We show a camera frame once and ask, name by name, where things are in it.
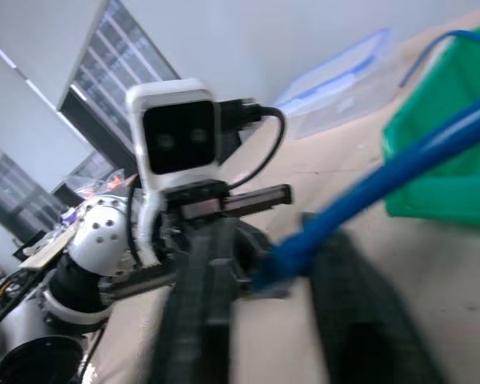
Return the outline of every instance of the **cable connector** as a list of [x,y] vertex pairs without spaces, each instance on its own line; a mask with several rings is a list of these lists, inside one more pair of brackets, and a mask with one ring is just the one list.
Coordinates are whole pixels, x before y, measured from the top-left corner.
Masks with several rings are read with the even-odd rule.
[[221,108],[221,132],[238,132],[263,118],[263,107],[252,98],[237,98],[219,103]]

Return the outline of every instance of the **white camera housing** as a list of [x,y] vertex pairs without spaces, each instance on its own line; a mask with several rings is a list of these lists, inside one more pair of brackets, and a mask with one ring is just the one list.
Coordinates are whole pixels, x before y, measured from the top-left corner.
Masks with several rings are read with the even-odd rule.
[[[206,179],[218,179],[219,169],[215,160],[204,166],[181,170],[168,174],[155,174],[150,167],[150,159],[142,123],[144,113],[157,106],[169,106],[192,102],[214,102],[214,96],[206,86],[197,79],[173,80],[168,82],[153,82],[134,86],[126,93],[126,108],[130,120],[134,140],[135,157],[137,158],[139,176],[146,193],[146,200],[139,212],[138,241],[144,254],[144,262],[157,262],[151,239],[154,220],[165,202],[160,198],[160,191],[174,186]],[[219,128],[219,111],[215,109],[215,129]]]

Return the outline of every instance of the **black cable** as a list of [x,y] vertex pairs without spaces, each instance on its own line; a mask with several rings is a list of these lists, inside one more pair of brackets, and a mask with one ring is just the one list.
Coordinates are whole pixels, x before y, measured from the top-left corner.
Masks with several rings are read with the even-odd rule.
[[80,373],[79,384],[83,384],[83,378],[84,378],[84,375],[86,374],[87,367],[89,366],[90,360],[93,358],[94,352],[96,352],[96,349],[98,348],[98,345],[103,338],[103,335],[105,333],[105,328],[106,328],[106,326],[103,326],[98,331],[99,334],[96,337],[96,341],[94,342],[93,346],[90,348],[89,354],[87,355],[86,362],[83,363],[82,372]]
[[131,256],[135,260],[135,269],[142,268],[141,258],[138,256],[137,245],[134,240],[134,230],[132,227],[132,212],[134,206],[135,190],[141,187],[141,179],[138,174],[135,175],[135,179],[132,181],[130,190],[128,190],[128,200],[126,202],[126,239],[128,241],[128,247],[130,248]]
[[279,119],[279,132],[278,136],[275,139],[274,145],[270,149],[269,154],[266,156],[266,158],[261,162],[261,164],[254,169],[250,174],[245,176],[242,180],[237,181],[234,184],[231,184],[228,186],[229,190],[232,190],[234,188],[238,188],[242,184],[245,184],[246,182],[250,181],[254,176],[259,174],[265,167],[266,165],[272,160],[272,158],[275,156],[275,154],[278,152],[279,147],[281,146],[282,139],[285,136],[285,131],[286,131],[286,120],[285,120],[285,115],[278,110],[277,108],[273,108],[271,106],[263,106],[261,107],[261,112],[263,116],[274,116],[275,118]]

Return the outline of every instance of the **robotic arm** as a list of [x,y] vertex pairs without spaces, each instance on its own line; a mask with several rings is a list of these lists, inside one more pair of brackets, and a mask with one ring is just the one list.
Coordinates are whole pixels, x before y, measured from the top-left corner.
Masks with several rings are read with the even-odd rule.
[[[138,227],[128,215],[132,198],[88,201],[60,258],[0,310],[1,384],[80,382],[86,335],[103,329],[114,302],[172,283],[143,382],[226,383],[232,302],[250,293],[260,270],[273,282],[294,266],[278,263],[267,237],[238,220],[291,204],[290,187],[231,193],[275,155],[284,134],[281,112],[243,100],[216,103],[198,80],[136,86],[127,105],[145,191]],[[281,123],[273,148],[229,186],[215,163],[218,128],[238,130],[265,116]],[[127,253],[138,256],[129,230],[137,235],[141,269]],[[443,383],[402,301],[348,237],[333,236],[318,248],[319,258],[294,269],[310,279],[330,382]]]
[[[239,130],[272,109],[241,100],[221,109],[198,80],[136,86],[127,105],[145,191],[135,231],[144,267],[135,269],[127,252],[133,248],[127,236],[133,200],[105,195],[86,202],[69,245],[0,310],[1,384],[79,382],[86,335],[103,329],[114,302],[174,282],[176,272],[184,270],[181,256],[194,252],[192,238],[208,224],[291,203],[289,186],[231,195],[230,186],[218,177],[221,119]],[[221,110],[236,115],[221,117]],[[283,128],[265,164],[274,156]],[[270,246],[247,225],[235,225],[234,232],[239,249],[254,246],[261,254]],[[241,285],[253,263],[247,256],[234,258],[228,270]]]

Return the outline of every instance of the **green plastic bin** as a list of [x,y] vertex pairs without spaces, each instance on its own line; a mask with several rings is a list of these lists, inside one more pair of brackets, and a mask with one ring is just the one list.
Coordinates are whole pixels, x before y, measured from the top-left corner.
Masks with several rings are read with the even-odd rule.
[[[479,99],[480,43],[456,38],[384,129],[385,159]],[[480,225],[480,145],[388,196],[386,209],[391,216]]]

